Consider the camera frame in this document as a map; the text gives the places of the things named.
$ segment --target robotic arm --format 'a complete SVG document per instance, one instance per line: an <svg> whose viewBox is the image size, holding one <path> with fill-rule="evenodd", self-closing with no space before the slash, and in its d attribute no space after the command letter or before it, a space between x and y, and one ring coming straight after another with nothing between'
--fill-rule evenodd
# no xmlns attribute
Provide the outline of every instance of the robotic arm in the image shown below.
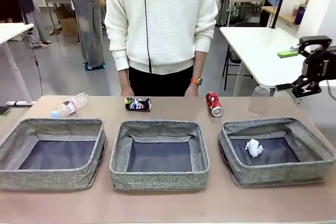
<svg viewBox="0 0 336 224"><path fill-rule="evenodd" d="M319 82L336 79L336 54L327 51L332 40L327 36L302 37L299 53L306 57L303 62L302 75L292 84L278 85L277 90L291 89L295 97L306 97L321 92ZM311 45L319 45L309 53L305 49Z"/></svg>

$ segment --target black pants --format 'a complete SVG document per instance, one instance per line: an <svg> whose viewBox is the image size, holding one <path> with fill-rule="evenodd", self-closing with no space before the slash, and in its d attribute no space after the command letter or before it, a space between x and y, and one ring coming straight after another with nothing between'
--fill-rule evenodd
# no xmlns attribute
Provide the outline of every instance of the black pants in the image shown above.
<svg viewBox="0 0 336 224"><path fill-rule="evenodd" d="M128 78L135 96L183 97L191 83L193 67L165 75L129 68Z"/></svg>
<svg viewBox="0 0 336 224"><path fill-rule="evenodd" d="M265 0L264 6L272 6L272 5L267 0ZM269 12L267 12L265 10L261 11L259 24L262 27L267 27L269 16L270 16Z"/></svg>

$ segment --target soda can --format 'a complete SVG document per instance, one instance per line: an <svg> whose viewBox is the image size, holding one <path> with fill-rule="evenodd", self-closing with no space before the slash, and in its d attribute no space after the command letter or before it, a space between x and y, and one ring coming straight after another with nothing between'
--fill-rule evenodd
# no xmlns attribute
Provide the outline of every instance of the soda can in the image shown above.
<svg viewBox="0 0 336 224"><path fill-rule="evenodd" d="M152 109L152 103L150 98L125 98L125 108L127 110L142 110L150 111Z"/></svg>
<svg viewBox="0 0 336 224"><path fill-rule="evenodd" d="M215 92L210 92L206 95L205 99L212 116L218 118L223 115L223 107L219 101L218 94Z"/></svg>

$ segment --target gray pants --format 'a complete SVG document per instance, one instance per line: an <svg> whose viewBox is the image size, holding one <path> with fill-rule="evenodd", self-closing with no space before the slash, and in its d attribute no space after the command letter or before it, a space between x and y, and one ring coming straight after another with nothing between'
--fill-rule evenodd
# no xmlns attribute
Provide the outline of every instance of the gray pants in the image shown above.
<svg viewBox="0 0 336 224"><path fill-rule="evenodd" d="M103 35L100 6L97 0L72 0L77 16L80 48L90 67L103 64Z"/></svg>
<svg viewBox="0 0 336 224"><path fill-rule="evenodd" d="M33 23L34 27L33 27L33 31L32 31L32 35L31 35L31 43L32 46L40 46L43 45L43 42L47 42L48 39L46 37L45 31L44 31L44 27L43 27L43 23L41 20L41 12L39 11L38 6L36 5L36 3L34 2L34 10L30 13L26 14L28 23Z"/></svg>

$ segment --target cardboard box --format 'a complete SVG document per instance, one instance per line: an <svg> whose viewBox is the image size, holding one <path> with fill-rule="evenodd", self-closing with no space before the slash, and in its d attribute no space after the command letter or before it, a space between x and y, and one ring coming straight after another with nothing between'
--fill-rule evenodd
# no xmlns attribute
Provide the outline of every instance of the cardboard box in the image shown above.
<svg viewBox="0 0 336 224"><path fill-rule="evenodd" d="M54 12L61 24L62 33L64 34L64 36L77 36L77 23L72 10L65 6L60 6L57 7Z"/></svg>

